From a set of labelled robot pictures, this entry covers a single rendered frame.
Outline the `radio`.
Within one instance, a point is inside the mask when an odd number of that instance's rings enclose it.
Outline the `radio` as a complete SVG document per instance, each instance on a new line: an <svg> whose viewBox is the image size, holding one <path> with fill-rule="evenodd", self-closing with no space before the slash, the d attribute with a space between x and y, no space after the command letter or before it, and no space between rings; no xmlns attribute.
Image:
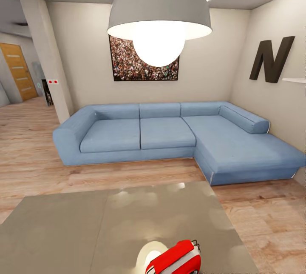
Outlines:
<svg viewBox="0 0 306 274"><path fill-rule="evenodd" d="M150 261L145 274L198 274L200 266L198 243L182 240Z"/></svg>

